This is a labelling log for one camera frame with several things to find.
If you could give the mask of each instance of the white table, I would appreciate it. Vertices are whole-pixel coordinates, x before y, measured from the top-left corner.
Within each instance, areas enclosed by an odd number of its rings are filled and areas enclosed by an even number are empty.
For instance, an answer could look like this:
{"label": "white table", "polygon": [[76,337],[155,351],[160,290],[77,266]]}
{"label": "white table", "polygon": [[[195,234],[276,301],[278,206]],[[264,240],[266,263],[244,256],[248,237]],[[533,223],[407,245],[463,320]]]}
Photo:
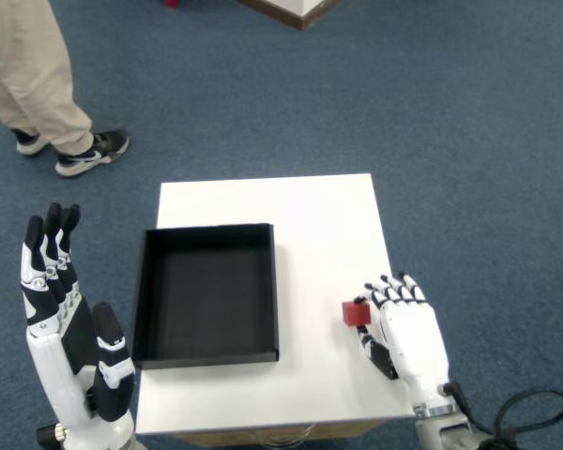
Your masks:
{"label": "white table", "polygon": [[368,174],[163,183],[158,228],[274,225],[280,361],[143,370],[138,434],[412,415],[342,322],[342,301],[389,272]]}

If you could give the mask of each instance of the nike logo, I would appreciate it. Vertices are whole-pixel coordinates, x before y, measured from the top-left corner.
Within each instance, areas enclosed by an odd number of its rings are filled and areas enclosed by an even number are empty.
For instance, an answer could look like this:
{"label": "nike logo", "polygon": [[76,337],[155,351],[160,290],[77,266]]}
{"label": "nike logo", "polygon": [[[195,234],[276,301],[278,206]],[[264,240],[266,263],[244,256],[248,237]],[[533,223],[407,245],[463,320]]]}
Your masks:
{"label": "nike logo", "polygon": [[72,157],[71,159],[75,159],[76,161],[90,162],[90,161],[96,161],[97,159],[100,158],[102,158],[100,152],[94,150],[94,155],[92,155],[91,157]]}

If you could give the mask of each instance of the beige trousers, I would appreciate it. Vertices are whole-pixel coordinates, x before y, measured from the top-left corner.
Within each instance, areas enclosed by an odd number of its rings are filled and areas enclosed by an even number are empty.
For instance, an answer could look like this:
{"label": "beige trousers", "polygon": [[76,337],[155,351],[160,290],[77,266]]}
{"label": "beige trousers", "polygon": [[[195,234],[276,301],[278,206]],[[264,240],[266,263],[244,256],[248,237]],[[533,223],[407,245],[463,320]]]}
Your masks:
{"label": "beige trousers", "polygon": [[92,121],[73,101],[67,47],[48,0],[0,0],[0,120],[78,155]]}

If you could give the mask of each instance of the red block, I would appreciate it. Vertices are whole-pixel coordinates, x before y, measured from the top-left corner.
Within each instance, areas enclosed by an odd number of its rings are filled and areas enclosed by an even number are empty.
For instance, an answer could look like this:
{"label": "red block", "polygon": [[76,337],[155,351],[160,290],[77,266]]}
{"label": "red block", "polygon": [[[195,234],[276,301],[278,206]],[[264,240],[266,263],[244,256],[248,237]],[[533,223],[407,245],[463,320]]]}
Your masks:
{"label": "red block", "polygon": [[369,305],[365,302],[356,304],[355,302],[342,303],[342,317],[348,326],[368,325],[372,322],[372,314]]}

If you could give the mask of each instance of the shoe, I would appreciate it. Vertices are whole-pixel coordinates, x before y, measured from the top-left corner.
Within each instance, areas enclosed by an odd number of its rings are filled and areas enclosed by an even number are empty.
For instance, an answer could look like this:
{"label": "shoe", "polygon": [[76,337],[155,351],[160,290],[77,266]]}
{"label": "shoe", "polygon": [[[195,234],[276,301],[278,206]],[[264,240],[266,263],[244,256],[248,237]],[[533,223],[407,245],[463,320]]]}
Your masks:
{"label": "shoe", "polygon": [[46,145],[48,145],[48,140],[41,134],[30,136],[17,128],[13,128],[11,131],[17,137],[17,152],[24,157],[37,155]]}
{"label": "shoe", "polygon": [[128,145],[129,136],[123,130],[97,133],[92,146],[80,155],[59,153],[54,168],[59,175],[76,176],[99,164],[110,164],[128,149]]}

